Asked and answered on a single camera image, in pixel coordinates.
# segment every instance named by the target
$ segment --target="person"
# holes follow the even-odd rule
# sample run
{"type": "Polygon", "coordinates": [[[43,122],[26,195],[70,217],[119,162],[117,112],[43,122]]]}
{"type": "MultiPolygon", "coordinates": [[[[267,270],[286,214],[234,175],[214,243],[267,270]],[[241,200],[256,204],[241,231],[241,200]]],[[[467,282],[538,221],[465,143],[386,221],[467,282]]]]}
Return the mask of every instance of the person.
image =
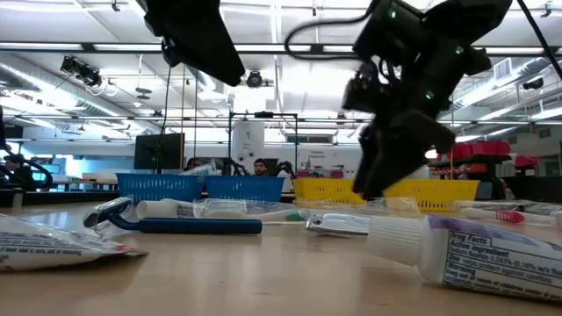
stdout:
{"type": "Polygon", "coordinates": [[[254,175],[255,176],[265,176],[267,172],[267,167],[265,166],[265,160],[263,158],[258,158],[254,162],[254,175]]]}
{"type": "Polygon", "coordinates": [[[23,180],[20,181],[17,178],[13,177],[10,182],[20,183],[22,184],[23,189],[28,189],[33,187],[34,180],[32,169],[23,165],[24,160],[25,158],[21,154],[7,155],[4,157],[6,168],[11,171],[14,176],[17,176],[18,178],[23,180]]]}
{"type": "Polygon", "coordinates": [[[198,165],[199,165],[199,163],[198,163],[196,158],[190,158],[187,161],[187,167],[184,169],[184,171],[194,169],[194,168],[198,167],[198,165]]]}

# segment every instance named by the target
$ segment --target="razor head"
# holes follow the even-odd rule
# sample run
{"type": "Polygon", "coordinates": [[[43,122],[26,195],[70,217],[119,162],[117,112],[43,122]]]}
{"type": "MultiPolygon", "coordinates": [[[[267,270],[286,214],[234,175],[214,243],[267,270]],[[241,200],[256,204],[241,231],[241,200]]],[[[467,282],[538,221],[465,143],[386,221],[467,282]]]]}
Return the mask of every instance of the razor head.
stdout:
{"type": "Polygon", "coordinates": [[[86,214],[83,219],[84,227],[93,228],[112,216],[119,216],[133,204],[129,197],[118,197],[112,201],[98,205],[95,212],[86,214]]]}

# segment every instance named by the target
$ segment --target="toothbrush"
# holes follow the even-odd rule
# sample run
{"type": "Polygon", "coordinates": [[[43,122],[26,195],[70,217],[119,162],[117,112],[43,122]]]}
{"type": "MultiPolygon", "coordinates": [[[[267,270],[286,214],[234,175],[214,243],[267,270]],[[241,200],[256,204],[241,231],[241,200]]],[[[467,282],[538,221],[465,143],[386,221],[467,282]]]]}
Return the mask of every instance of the toothbrush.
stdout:
{"type": "Polygon", "coordinates": [[[475,208],[464,208],[461,214],[469,219],[497,219],[505,223],[512,224],[546,224],[555,226],[556,228],[562,229],[562,221],[560,216],[557,214],[552,214],[551,216],[528,214],[516,211],[484,211],[475,208]]]}

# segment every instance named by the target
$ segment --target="plastic basket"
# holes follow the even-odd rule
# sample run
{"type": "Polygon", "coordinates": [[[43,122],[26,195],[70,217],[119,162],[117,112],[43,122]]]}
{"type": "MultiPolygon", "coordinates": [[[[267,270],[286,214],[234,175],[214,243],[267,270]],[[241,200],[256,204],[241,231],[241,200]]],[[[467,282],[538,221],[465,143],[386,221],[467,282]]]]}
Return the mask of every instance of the plastic basket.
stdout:
{"type": "Polygon", "coordinates": [[[206,176],[209,198],[245,199],[279,202],[283,177],[273,176],[206,176]]]}
{"type": "Polygon", "coordinates": [[[295,198],[306,201],[329,201],[349,205],[363,205],[367,201],[354,193],[349,179],[296,179],[292,181],[295,198]]]}
{"type": "Polygon", "coordinates": [[[385,197],[414,197],[422,211],[448,212],[451,202],[473,201],[478,184],[476,180],[405,179],[386,189],[385,197]]]}
{"type": "Polygon", "coordinates": [[[133,201],[159,201],[172,198],[191,202],[201,199],[205,179],[201,176],[117,174],[121,197],[133,195],[133,201]]]}

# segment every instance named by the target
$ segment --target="toothpaste cap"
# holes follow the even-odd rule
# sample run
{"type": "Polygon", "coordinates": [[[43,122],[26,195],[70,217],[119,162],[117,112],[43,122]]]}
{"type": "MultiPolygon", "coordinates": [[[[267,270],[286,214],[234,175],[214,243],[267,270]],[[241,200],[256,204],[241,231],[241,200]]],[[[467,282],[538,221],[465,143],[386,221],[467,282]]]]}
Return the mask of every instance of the toothpaste cap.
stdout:
{"type": "Polygon", "coordinates": [[[418,262],[420,220],[373,216],[369,229],[369,252],[409,266],[418,262]]]}

